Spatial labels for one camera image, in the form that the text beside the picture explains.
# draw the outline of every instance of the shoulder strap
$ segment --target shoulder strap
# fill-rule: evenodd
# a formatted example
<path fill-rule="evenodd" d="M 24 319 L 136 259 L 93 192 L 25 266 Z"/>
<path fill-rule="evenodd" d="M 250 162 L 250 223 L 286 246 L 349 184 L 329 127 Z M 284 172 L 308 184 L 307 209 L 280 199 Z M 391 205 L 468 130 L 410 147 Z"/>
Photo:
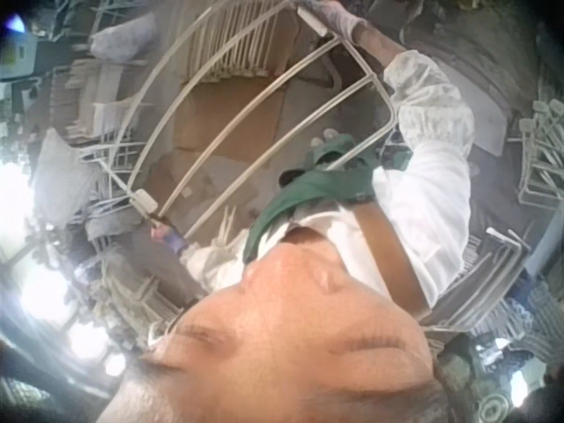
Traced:
<path fill-rule="evenodd" d="M 376 266 L 392 300 L 418 320 L 430 309 L 394 227 L 376 202 L 356 204 L 352 212 L 359 222 Z"/>

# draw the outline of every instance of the hand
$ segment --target hand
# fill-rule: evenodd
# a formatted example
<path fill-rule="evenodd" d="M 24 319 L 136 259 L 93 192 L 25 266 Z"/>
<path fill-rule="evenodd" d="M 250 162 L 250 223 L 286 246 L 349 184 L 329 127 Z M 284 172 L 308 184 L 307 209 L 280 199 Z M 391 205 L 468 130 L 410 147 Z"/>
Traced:
<path fill-rule="evenodd" d="M 341 3 L 335 0 L 294 0 L 294 3 L 318 18 L 333 33 L 349 42 L 354 42 L 353 29 L 358 24 L 366 22 L 348 12 Z"/>
<path fill-rule="evenodd" d="M 174 231 L 175 229 L 172 226 L 165 223 L 153 223 L 151 226 L 151 238 L 153 241 L 165 243 L 165 238 Z"/>
<path fill-rule="evenodd" d="M 161 219 L 151 216 L 151 238 L 169 247 L 174 253 L 180 256 L 188 247 L 188 243 L 178 229 L 176 229 L 168 219 Z"/>

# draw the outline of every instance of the plastic bag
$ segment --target plastic bag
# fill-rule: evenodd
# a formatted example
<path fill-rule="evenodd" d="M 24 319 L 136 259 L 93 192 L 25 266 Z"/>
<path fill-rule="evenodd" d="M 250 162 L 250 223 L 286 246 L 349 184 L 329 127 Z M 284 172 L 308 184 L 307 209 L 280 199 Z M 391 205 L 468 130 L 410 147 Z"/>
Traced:
<path fill-rule="evenodd" d="M 92 55 L 100 60 L 126 63 L 157 36 L 152 13 L 118 26 L 106 28 L 93 36 Z"/>

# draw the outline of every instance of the bright light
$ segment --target bright light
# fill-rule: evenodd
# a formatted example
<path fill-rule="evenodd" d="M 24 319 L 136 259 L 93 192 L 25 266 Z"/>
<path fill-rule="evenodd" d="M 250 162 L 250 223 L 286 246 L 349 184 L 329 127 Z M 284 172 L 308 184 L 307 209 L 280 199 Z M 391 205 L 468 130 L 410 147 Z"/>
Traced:
<path fill-rule="evenodd" d="M 495 339 L 495 346 L 497 346 L 498 350 L 502 350 L 506 346 L 509 345 L 509 341 L 504 338 L 496 338 Z"/>
<path fill-rule="evenodd" d="M 33 211 L 33 190 L 27 183 L 27 176 L 18 166 L 0 165 L 0 198 L 5 202 L 0 206 L 0 245 L 5 260 L 26 245 L 25 217 Z"/>
<path fill-rule="evenodd" d="M 511 377 L 511 402 L 515 407 L 520 407 L 527 395 L 529 395 L 529 385 L 527 385 L 523 373 L 513 373 Z"/>
<path fill-rule="evenodd" d="M 71 350 L 83 360 L 99 358 L 108 346 L 108 334 L 104 328 L 95 328 L 93 323 L 75 324 L 69 329 Z"/>
<path fill-rule="evenodd" d="M 64 304 L 67 289 L 61 273 L 37 265 L 23 282 L 21 304 L 36 319 L 62 324 L 70 313 Z"/>
<path fill-rule="evenodd" d="M 117 377 L 123 373 L 125 370 L 126 361 L 123 354 L 113 354 L 110 355 L 106 360 L 106 374 L 108 376 Z"/>
<path fill-rule="evenodd" d="M 6 22 L 6 28 L 11 29 L 17 33 L 25 33 L 26 32 L 26 25 L 24 25 L 24 21 L 21 20 L 19 15 L 14 15 L 8 22 Z"/>

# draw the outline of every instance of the white wire rack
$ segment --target white wire rack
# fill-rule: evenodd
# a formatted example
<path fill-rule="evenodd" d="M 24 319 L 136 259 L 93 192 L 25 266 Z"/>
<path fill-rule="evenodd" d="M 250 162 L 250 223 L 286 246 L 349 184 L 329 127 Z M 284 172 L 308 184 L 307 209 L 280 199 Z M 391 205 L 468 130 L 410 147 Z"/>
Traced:
<path fill-rule="evenodd" d="M 192 92 L 193 88 L 203 81 L 207 75 L 210 74 L 211 71 L 219 72 L 218 70 L 223 69 L 222 66 L 227 63 L 226 61 L 231 60 L 232 58 L 236 59 L 239 62 L 235 63 L 251 63 L 253 61 L 249 61 L 249 56 L 244 57 L 242 62 L 239 60 L 241 58 L 242 52 L 240 51 L 247 51 L 247 55 L 252 56 L 252 52 L 256 51 L 253 50 L 250 46 L 243 46 L 244 41 L 248 39 L 252 39 L 249 37 L 253 33 L 260 33 L 261 29 L 265 29 L 268 26 L 269 22 L 272 22 L 273 19 L 283 10 L 286 10 L 289 6 L 291 6 L 290 2 L 287 1 L 265 1 L 265 2 L 257 2 L 256 0 L 241 0 L 241 1 L 218 1 L 214 3 L 211 7 L 209 7 L 204 13 L 202 13 L 199 18 L 189 26 L 182 34 L 179 35 L 178 39 L 174 43 L 174 45 L 166 52 L 165 55 L 161 58 L 159 63 L 155 66 L 152 70 L 151 75 L 145 81 L 144 85 L 141 87 L 140 91 L 138 92 L 137 96 L 134 98 L 131 104 L 131 108 L 127 115 L 124 117 L 122 122 L 122 127 L 118 132 L 117 138 L 115 140 L 115 149 L 113 153 L 117 152 L 117 149 L 122 142 L 122 138 L 125 134 L 126 128 L 130 124 L 133 116 L 137 112 L 137 108 L 143 101 L 146 93 L 148 92 L 149 88 L 151 87 L 152 83 L 156 79 L 156 77 L 162 72 L 162 70 L 167 66 L 167 63 L 170 59 L 180 50 L 180 48 L 187 42 L 191 41 L 191 45 L 197 45 L 197 48 L 201 48 L 200 44 L 196 43 L 196 33 L 197 31 L 201 30 L 201 28 L 213 28 L 211 22 L 216 21 L 221 22 L 222 19 L 225 21 L 227 19 L 226 15 L 228 11 L 237 10 L 239 13 L 243 13 L 247 11 L 246 18 L 235 19 L 232 20 L 235 22 L 237 21 L 237 27 L 235 29 L 229 28 L 221 32 L 220 35 L 215 34 L 214 36 L 219 37 L 222 42 L 218 43 L 217 51 L 213 54 L 211 52 L 204 52 L 203 51 L 193 51 L 191 52 L 192 56 L 196 55 L 209 57 L 207 62 L 203 62 L 200 60 L 197 65 L 194 66 L 194 69 L 197 69 L 193 74 L 189 82 L 183 87 L 182 91 L 178 94 L 176 99 L 168 108 L 167 112 L 163 115 L 160 119 L 159 123 L 155 127 L 152 135 L 147 140 L 146 146 L 144 150 L 141 152 L 139 160 L 137 161 L 136 165 L 134 166 L 133 172 L 130 175 L 128 186 L 131 188 L 133 183 L 136 180 L 136 177 L 144 164 L 144 161 L 147 157 L 147 154 L 151 150 L 153 144 L 159 137 L 161 131 L 165 128 L 165 125 L 174 115 L 177 108 L 182 104 L 182 102 L 189 96 Z M 257 43 L 260 45 L 264 45 L 267 42 L 269 36 L 259 37 L 257 38 Z M 291 78 L 297 75 L 300 71 L 308 67 L 311 63 L 315 60 L 321 58 L 323 55 L 328 53 L 332 48 L 335 48 L 337 45 L 343 45 L 354 58 L 356 63 L 361 67 L 364 71 L 364 77 L 360 80 L 355 82 L 354 84 L 347 87 L 341 93 L 338 93 L 335 97 L 331 100 L 320 106 L 315 112 L 311 115 L 305 117 L 300 123 L 298 123 L 295 127 L 289 130 L 282 138 L 280 138 L 276 143 L 269 148 L 264 154 L 259 157 L 255 163 L 253 163 L 248 169 L 246 169 L 232 184 L 229 186 L 209 207 L 207 211 L 205 211 L 197 222 L 190 228 L 190 230 L 186 233 L 186 236 L 192 235 L 195 231 L 197 231 L 205 221 L 210 218 L 217 210 L 219 210 L 226 200 L 243 184 L 245 181 L 249 179 L 249 177 L 261 166 L 263 166 L 271 157 L 273 157 L 280 149 L 286 145 L 290 140 L 292 140 L 296 135 L 306 129 L 311 123 L 318 120 L 323 115 L 327 114 L 331 111 L 334 107 L 338 104 L 346 100 L 347 98 L 351 97 L 353 94 L 358 92 L 364 87 L 371 86 L 375 88 L 379 95 L 382 96 L 384 99 L 385 104 L 388 107 L 390 112 L 390 118 L 388 122 L 376 133 L 372 136 L 368 137 L 361 143 L 359 143 L 353 150 L 348 152 L 345 156 L 343 156 L 339 161 L 335 162 L 331 168 L 340 167 L 348 160 L 353 158 L 358 153 L 364 151 L 368 147 L 370 147 L 373 143 L 380 140 L 384 137 L 397 123 L 396 114 L 394 108 L 391 105 L 390 97 L 386 93 L 385 89 L 383 88 L 381 82 L 379 81 L 377 75 L 372 71 L 370 66 L 367 62 L 363 59 L 360 53 L 347 41 L 344 41 L 340 38 L 334 38 L 327 42 L 326 44 L 322 45 L 317 50 L 313 51 L 305 58 L 300 60 L 290 69 L 286 70 L 286 72 L 279 75 L 270 85 L 268 85 L 262 92 L 260 92 L 236 117 L 234 117 L 231 122 L 229 122 L 225 128 L 216 136 L 215 139 L 210 143 L 210 145 L 205 149 L 205 151 L 199 155 L 196 162 L 192 166 L 191 169 L 182 177 L 181 181 L 175 187 L 173 192 L 171 193 L 168 200 L 162 205 L 159 215 L 162 216 L 170 209 L 172 204 L 174 203 L 175 199 L 182 193 L 182 190 L 187 186 L 190 182 L 193 175 L 196 171 L 201 168 L 204 162 L 216 151 L 216 149 L 224 142 L 229 134 L 247 117 L 253 110 L 258 108 L 272 93 L 276 92 L 281 86 L 287 83 Z"/>
<path fill-rule="evenodd" d="M 521 204 L 554 210 L 564 200 L 564 104 L 534 101 L 533 119 L 521 119 Z"/>
<path fill-rule="evenodd" d="M 279 0 L 231 2 L 215 13 L 194 33 L 188 51 L 194 55 L 184 70 L 190 81 L 213 55 L 245 26 L 260 18 Z M 266 77 L 270 74 L 268 59 L 278 22 L 278 14 L 264 21 L 227 51 L 204 76 L 204 82 L 219 81 L 233 76 Z"/>

